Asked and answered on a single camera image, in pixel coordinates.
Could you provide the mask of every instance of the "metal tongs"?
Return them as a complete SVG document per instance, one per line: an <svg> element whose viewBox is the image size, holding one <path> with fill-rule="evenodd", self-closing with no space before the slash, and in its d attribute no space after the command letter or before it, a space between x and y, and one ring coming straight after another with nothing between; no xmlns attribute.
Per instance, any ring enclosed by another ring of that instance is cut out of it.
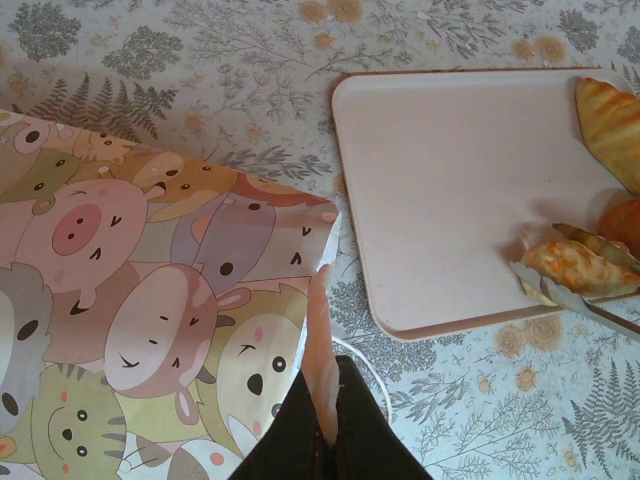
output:
<svg viewBox="0 0 640 480"><path fill-rule="evenodd" d="M633 256L609 242L608 240L566 224L554 224L553 228L569 239L582 243L596 255L601 255L614 265L631 270L638 274L640 262ZM616 332L640 342L640 326L629 320L614 315L585 300L581 295L573 293L564 285L558 285L551 278L540 275L533 268L521 262L510 262L511 269L520 279L553 301L556 305L583 315Z"/></svg>

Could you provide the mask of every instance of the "black fabric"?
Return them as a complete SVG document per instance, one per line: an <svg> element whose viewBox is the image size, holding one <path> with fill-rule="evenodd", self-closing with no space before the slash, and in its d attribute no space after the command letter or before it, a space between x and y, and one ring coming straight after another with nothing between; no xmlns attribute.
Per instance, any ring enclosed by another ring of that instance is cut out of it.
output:
<svg viewBox="0 0 640 480"><path fill-rule="evenodd" d="M433 480L395 436L358 367L340 368L338 438L328 448L302 373L264 438L232 480Z"/></svg>

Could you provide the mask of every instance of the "wrapping paper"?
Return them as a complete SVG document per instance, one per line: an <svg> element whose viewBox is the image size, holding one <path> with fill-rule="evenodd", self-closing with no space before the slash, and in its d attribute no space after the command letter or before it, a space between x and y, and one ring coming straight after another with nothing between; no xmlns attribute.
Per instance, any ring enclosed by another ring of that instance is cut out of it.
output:
<svg viewBox="0 0 640 480"><path fill-rule="evenodd" d="M227 478L338 228L328 200L0 111L0 475Z"/></svg>

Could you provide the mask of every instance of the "floral tablecloth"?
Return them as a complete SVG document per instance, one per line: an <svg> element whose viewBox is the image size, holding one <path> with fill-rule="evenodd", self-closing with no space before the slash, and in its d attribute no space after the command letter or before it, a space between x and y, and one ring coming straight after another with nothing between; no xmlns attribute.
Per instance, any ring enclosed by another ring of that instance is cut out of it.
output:
<svg viewBox="0 0 640 480"><path fill-rule="evenodd" d="M0 108L258 174L346 215L329 110L345 72L600 65L640 92L639 0L2 2L0 27ZM397 343L372 322L348 221L335 277L334 334L372 363L434 478L640 478L637 345L571 314ZM640 318L637 300L612 308Z"/></svg>

